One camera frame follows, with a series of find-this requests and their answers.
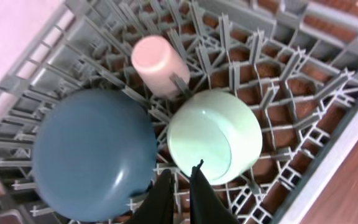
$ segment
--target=wooden surface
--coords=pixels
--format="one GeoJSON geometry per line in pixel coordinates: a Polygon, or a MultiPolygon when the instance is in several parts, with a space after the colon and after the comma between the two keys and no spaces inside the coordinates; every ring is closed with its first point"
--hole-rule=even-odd
{"type": "Polygon", "coordinates": [[[358,0],[313,0],[313,1],[358,16],[358,0]]]}
{"type": "Polygon", "coordinates": [[[358,223],[358,143],[301,224],[358,223]]]}

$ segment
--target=dish rack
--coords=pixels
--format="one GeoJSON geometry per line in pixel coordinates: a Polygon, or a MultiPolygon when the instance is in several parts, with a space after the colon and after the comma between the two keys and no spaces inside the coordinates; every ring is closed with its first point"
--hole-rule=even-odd
{"type": "MultiPolygon", "coordinates": [[[[240,223],[299,223],[358,140],[358,17],[264,2],[66,0],[0,82],[0,223],[80,223],[42,202],[30,157],[45,115],[84,88],[121,90],[147,109],[156,177],[175,176],[178,223],[190,222],[190,198],[167,150],[169,120],[198,91],[237,96],[258,118],[264,147],[251,170],[214,189],[240,223]],[[191,72],[172,101],[153,96],[130,63],[150,34],[167,38],[191,72]]],[[[103,223],[124,222],[145,196],[103,223]]]]}

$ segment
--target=bowl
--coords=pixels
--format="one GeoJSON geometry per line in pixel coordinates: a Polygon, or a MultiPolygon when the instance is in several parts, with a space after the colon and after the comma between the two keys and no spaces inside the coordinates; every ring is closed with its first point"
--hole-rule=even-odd
{"type": "Polygon", "coordinates": [[[84,90],[44,119],[32,155],[41,198],[59,214],[96,222],[128,211],[147,190],[157,141],[145,110],[121,91],[84,90]]]}
{"type": "Polygon", "coordinates": [[[201,168],[211,185],[235,179],[259,158],[262,132],[249,107],[223,91],[197,93],[173,116],[168,128],[168,148],[176,165],[187,176],[201,168]]]}

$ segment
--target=pink cup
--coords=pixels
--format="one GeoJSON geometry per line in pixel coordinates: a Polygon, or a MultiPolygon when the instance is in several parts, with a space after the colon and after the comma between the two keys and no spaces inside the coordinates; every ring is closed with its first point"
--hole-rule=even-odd
{"type": "Polygon", "coordinates": [[[170,77],[175,73],[187,84],[190,71],[180,55],[161,36],[150,35],[136,43],[132,64],[151,92],[162,98],[174,98],[179,90],[170,77]]]}

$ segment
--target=black object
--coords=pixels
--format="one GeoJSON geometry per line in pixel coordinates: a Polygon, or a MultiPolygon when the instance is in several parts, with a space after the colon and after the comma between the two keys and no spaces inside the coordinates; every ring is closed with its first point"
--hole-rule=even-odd
{"type": "Polygon", "coordinates": [[[191,224],[239,224],[224,207],[198,166],[193,167],[190,177],[190,223],[191,224]]]}
{"type": "MultiPolygon", "coordinates": [[[[239,224],[224,207],[198,166],[193,167],[190,177],[191,224],[239,224]]],[[[172,224],[173,178],[170,170],[164,170],[138,211],[125,224],[172,224]]]]}
{"type": "Polygon", "coordinates": [[[172,224],[173,178],[170,170],[164,170],[139,209],[125,224],[172,224]]]}

